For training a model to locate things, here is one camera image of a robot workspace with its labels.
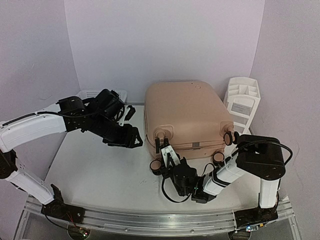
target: wall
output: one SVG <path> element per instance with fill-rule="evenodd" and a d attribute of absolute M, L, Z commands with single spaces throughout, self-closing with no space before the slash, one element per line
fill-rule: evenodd
<path fill-rule="evenodd" d="M 319 66 L 319 1 L 266 0 L 250 75 L 261 91 L 252 127 L 295 153 L 282 183 L 306 240 L 320 239 Z"/>
<path fill-rule="evenodd" d="M 0 120 L 27 114 L 76 94 L 80 88 L 69 43 L 64 1 L 0 3 Z M 64 134 L 15 150 L 44 178 Z M 13 239 L 26 193 L 0 180 L 0 237 Z"/>
<path fill-rule="evenodd" d="M 199 79 L 222 97 L 249 76 L 264 0 L 65 0 L 81 89 L 120 88 L 143 102 L 158 80 Z"/>

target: pink suitcase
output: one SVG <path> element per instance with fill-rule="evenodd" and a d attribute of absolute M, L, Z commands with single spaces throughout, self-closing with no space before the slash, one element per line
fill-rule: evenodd
<path fill-rule="evenodd" d="M 223 161 L 225 133 L 234 131 L 225 105 L 203 81 L 151 85 L 145 95 L 144 121 L 146 144 L 154 158 L 160 156 L 156 154 L 156 138 L 161 142 L 168 138 L 181 157 L 198 159 L 214 155 L 216 162 Z"/>

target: table surface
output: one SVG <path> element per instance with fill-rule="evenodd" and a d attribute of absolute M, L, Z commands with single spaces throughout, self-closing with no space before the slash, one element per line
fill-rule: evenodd
<path fill-rule="evenodd" d="M 129 123 L 138 127 L 144 138 L 144 106 L 134 107 L 136 113 Z M 225 154 L 230 154 L 234 147 L 226 147 Z M 63 140 L 46 182 L 60 188 L 68 204 L 103 210 L 194 213 L 246 209 L 258 204 L 260 179 L 249 173 L 207 204 L 191 200 L 172 203 L 161 192 L 162 176 L 153 175 L 149 169 L 152 160 L 146 144 L 135 149 L 109 147 L 101 137 L 77 130 L 69 132 Z M 210 161 L 207 157 L 187 162 L 200 175 Z M 165 189 L 171 198 L 183 199 L 170 180 L 166 181 Z"/>

